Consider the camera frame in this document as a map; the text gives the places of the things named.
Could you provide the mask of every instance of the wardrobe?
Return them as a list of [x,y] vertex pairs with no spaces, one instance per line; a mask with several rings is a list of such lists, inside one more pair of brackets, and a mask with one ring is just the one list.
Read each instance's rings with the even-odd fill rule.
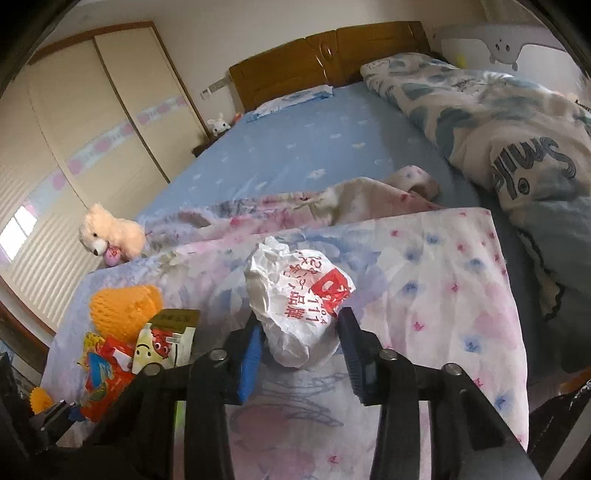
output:
[[0,276],[56,331],[100,259],[78,228],[94,203],[133,219],[208,140],[153,25],[36,54],[0,99]]

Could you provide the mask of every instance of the blue bed sheet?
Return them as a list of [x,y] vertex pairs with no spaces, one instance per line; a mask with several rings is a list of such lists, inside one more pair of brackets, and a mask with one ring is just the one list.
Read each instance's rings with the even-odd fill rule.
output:
[[477,191],[399,110],[361,82],[335,89],[330,98],[238,122],[174,179],[138,221],[225,200],[319,191],[359,176],[383,180],[406,165],[421,167],[438,182],[436,203],[491,210],[519,311],[530,382],[543,377],[554,364],[545,346],[538,283],[498,201]]

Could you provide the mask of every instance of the wooden headboard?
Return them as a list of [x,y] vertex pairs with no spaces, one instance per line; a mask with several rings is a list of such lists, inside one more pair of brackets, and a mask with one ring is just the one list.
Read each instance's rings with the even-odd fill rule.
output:
[[298,38],[233,65],[230,75],[249,112],[316,85],[358,82],[361,65],[406,51],[431,53],[421,22],[357,25]]

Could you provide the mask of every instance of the pillow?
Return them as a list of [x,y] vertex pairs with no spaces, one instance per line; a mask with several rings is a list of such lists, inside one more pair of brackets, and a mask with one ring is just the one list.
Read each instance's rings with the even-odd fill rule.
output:
[[244,118],[247,122],[254,122],[262,116],[276,113],[289,106],[298,105],[299,103],[309,102],[321,98],[328,98],[333,96],[333,88],[330,85],[318,85],[318,87],[300,90],[296,93],[290,93],[283,97],[275,98],[263,103],[259,108],[248,112]]

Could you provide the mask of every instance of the white plastic bag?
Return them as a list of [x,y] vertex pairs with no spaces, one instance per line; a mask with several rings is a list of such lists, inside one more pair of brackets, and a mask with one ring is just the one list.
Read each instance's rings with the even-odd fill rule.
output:
[[294,250],[268,236],[245,269],[252,311],[285,367],[313,368],[339,346],[335,309],[355,290],[321,252]]

